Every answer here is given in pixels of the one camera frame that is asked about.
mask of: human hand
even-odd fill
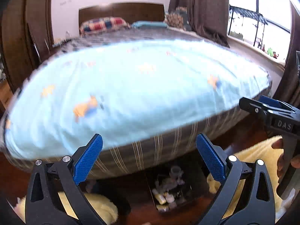
[[[279,139],[272,144],[273,149],[283,149],[283,140]],[[294,168],[300,168],[300,155],[295,156],[291,160],[291,165]],[[280,178],[283,175],[284,153],[280,155],[277,161],[277,176]]]

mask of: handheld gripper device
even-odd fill
[[[253,105],[247,108],[247,103],[249,101],[245,98],[240,101],[242,108],[250,111]],[[260,106],[258,103],[262,103],[256,101],[255,103],[254,112],[257,113],[256,108]],[[282,124],[286,123],[284,118],[280,118],[276,122],[277,125],[279,120]],[[294,126],[296,126],[295,123],[291,125],[291,129],[294,129]],[[88,176],[102,150],[102,146],[102,137],[95,134],[86,146],[80,147],[71,157],[65,156],[61,161],[54,163],[36,161],[25,204],[26,224],[105,225],[105,222],[89,204],[78,186]],[[221,147],[213,145],[204,134],[197,136],[196,147],[214,179],[221,183],[221,187],[207,211],[202,214],[195,225],[274,225],[275,203],[272,184],[263,160],[245,163],[238,160],[234,155],[227,156]],[[55,179],[60,181],[78,219],[66,214],[53,183]],[[238,183],[242,179],[245,180],[245,183],[237,206],[231,216],[223,218]],[[299,212],[297,212],[299,205],[300,196],[299,198],[297,196],[291,209],[277,224],[298,224],[300,219]],[[0,218],[0,224],[24,225],[4,195],[0,195]]]
[[[300,155],[300,110],[281,101],[261,96],[259,101],[241,98],[239,106],[257,115],[268,130],[280,134],[283,139],[284,166],[279,179],[277,194],[287,199],[291,190],[300,189],[300,169],[291,165],[291,159]]]

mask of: mattress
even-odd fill
[[[74,39],[35,71],[2,119],[4,153],[30,171],[103,137],[90,178],[133,173],[195,149],[268,95],[259,66],[214,43],[162,28]]]

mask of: brown curtain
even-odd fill
[[[274,99],[284,101],[295,107],[300,107],[300,85],[299,85],[299,64],[296,60],[296,51],[300,51],[300,12],[292,2],[292,26],[289,52],[286,57],[284,74],[274,94]]]
[[[229,0],[170,0],[169,12],[178,6],[187,7],[193,31],[229,47],[227,43]]]

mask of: green toy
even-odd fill
[[[274,57],[274,52],[271,47],[267,50],[267,54],[270,55],[270,57]]]

